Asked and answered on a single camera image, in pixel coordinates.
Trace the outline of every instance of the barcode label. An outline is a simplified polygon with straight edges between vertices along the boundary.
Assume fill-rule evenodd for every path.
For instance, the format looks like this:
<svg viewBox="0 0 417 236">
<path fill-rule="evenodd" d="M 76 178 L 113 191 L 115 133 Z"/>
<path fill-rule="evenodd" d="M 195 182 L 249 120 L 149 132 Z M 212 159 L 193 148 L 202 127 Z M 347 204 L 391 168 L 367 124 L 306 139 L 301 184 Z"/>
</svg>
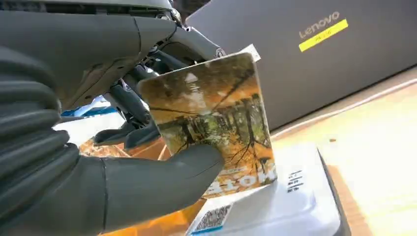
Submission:
<svg viewBox="0 0 417 236">
<path fill-rule="evenodd" d="M 232 205 L 226 205 L 206 212 L 192 234 L 221 229 L 231 208 Z"/>
</svg>

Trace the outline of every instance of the book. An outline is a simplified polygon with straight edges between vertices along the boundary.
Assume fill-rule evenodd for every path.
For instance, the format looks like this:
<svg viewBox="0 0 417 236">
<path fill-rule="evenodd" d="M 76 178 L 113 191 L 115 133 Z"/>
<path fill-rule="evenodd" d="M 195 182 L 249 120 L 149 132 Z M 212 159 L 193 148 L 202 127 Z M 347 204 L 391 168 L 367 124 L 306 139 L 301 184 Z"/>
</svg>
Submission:
<svg viewBox="0 0 417 236">
<path fill-rule="evenodd" d="M 143 80 L 139 90 L 171 154 L 195 144 L 220 150 L 224 169 L 203 198 L 276 180 L 264 103 L 250 53 Z"/>
</svg>

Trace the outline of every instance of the forest photo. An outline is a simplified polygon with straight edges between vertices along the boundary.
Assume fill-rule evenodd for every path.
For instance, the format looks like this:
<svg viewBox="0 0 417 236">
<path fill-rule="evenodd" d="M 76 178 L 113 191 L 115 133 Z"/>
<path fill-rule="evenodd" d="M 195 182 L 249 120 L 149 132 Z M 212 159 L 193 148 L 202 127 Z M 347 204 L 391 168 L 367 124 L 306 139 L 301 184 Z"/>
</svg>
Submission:
<svg viewBox="0 0 417 236">
<path fill-rule="evenodd" d="M 200 143 L 221 151 L 225 168 L 213 183 L 217 189 L 209 189 L 206 195 L 252 189 L 276 178 L 250 54 L 227 56 L 145 80 L 140 90 L 172 154 Z"/>
</svg>

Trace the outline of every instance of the lenovo logo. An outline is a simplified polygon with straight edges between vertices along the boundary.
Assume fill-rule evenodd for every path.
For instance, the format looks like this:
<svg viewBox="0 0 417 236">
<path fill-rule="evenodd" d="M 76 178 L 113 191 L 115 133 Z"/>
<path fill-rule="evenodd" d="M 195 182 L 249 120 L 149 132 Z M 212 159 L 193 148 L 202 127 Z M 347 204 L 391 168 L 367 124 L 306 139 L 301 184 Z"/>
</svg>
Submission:
<svg viewBox="0 0 417 236">
<path fill-rule="evenodd" d="M 335 11 L 332 14 L 330 14 L 328 17 L 325 17 L 324 19 L 319 20 L 314 25 L 308 27 L 304 30 L 304 32 L 299 32 L 300 38 L 305 38 L 308 35 L 314 33 L 315 31 L 325 28 L 326 26 L 330 25 L 330 23 L 336 21 L 339 18 L 339 12 Z"/>
</svg>

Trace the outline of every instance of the white sticker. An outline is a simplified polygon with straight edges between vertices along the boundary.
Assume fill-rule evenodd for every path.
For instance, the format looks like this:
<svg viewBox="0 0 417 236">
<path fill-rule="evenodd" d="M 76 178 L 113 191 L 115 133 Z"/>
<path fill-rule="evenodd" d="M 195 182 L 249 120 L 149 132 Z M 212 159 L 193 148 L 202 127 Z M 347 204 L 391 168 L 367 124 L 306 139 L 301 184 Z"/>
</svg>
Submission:
<svg viewBox="0 0 417 236">
<path fill-rule="evenodd" d="M 247 46 L 246 48 L 242 49 L 240 51 L 241 53 L 250 53 L 252 54 L 253 60 L 255 62 L 259 61 L 261 59 L 261 56 L 259 55 L 258 51 L 256 51 L 255 46 L 253 44 Z"/>
</svg>

